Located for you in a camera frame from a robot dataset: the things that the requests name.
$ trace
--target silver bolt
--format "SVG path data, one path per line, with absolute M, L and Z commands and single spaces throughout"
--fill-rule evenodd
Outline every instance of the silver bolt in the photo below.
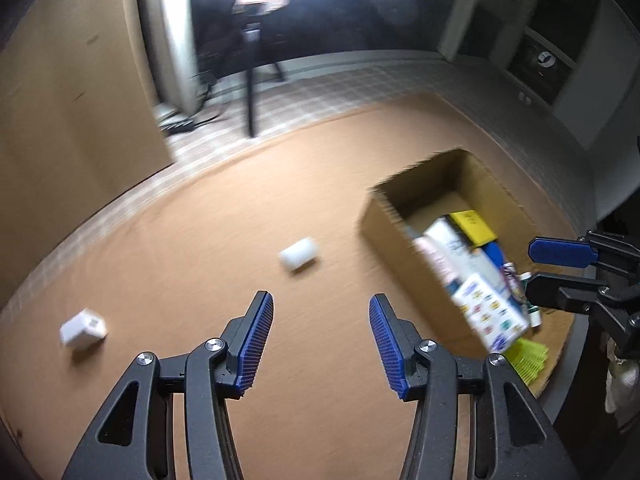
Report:
M 493 366 L 504 366 L 507 364 L 507 359 L 501 354 L 489 354 L 489 362 Z
M 213 338 L 209 339 L 206 343 L 204 343 L 204 348 L 209 350 L 210 352 L 217 352 L 218 350 L 225 347 L 225 342 L 222 339 Z
M 136 357 L 136 362 L 140 365 L 140 366 L 146 366 L 149 363 L 152 363 L 154 360 L 154 355 L 151 352 L 142 352 L 142 354 L 138 355 L 138 357 Z
M 420 341 L 420 345 L 418 346 L 418 348 L 423 352 L 433 352 L 437 347 L 438 345 L 436 342 L 431 339 L 424 339 Z

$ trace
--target cardboard box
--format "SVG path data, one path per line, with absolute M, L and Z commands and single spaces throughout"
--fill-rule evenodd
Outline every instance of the cardboard box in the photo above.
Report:
M 490 170 L 460 149 L 406 168 L 369 193 L 360 230 L 420 306 L 437 341 L 453 354 L 485 357 L 487 350 L 414 248 L 406 227 L 423 232 L 439 216 L 473 209 L 496 233 L 506 258 L 518 272 L 536 272 L 544 266 L 536 266 L 527 255 L 529 241 L 540 235 L 533 222 Z M 551 325 L 543 323 L 535 339 L 544 342 L 547 336 L 558 337 Z

